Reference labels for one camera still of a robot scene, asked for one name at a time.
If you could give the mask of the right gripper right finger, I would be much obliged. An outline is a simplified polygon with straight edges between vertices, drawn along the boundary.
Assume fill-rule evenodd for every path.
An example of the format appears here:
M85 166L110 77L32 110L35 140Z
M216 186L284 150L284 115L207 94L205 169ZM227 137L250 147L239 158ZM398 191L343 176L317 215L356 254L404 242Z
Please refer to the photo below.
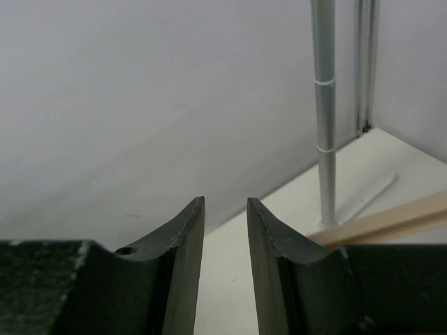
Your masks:
M445 334L446 246L330 250L256 198L247 228L261 334Z

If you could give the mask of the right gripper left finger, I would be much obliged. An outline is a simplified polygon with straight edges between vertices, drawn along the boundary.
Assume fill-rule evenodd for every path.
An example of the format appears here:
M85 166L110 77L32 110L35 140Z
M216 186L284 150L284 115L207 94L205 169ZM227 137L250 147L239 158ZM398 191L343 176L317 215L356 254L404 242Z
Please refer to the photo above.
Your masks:
M205 200L109 251L92 240L1 242L2 334L192 334Z

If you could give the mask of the cream hanger with metal hook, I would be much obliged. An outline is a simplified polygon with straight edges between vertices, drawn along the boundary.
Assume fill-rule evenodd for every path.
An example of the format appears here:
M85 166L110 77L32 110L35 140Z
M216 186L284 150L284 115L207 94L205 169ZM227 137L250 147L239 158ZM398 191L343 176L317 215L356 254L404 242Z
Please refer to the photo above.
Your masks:
M329 249L376 244L446 225L446 192L408 202L308 236Z

